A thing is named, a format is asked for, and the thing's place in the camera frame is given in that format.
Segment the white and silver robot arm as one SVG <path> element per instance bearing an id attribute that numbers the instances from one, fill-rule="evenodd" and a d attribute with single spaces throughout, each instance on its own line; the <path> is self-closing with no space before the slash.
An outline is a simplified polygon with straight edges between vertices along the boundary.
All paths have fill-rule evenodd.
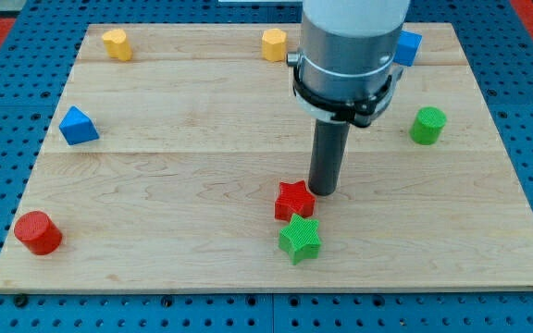
<path id="1" fill-rule="evenodd" d="M 312 117 L 368 127 L 390 104 L 392 66 L 409 0 L 304 0 L 300 42 L 287 55 L 293 93 Z"/>

